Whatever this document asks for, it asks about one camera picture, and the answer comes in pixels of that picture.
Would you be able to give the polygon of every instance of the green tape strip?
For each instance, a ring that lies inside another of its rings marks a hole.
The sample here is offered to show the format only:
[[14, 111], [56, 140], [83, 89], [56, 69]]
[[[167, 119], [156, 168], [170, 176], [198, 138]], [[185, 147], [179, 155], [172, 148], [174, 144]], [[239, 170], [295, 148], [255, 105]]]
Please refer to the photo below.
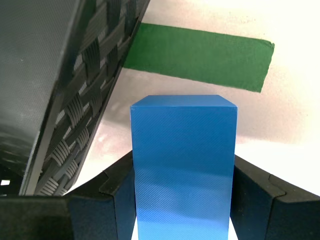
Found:
[[142, 23], [124, 67], [261, 92], [274, 48], [266, 40]]

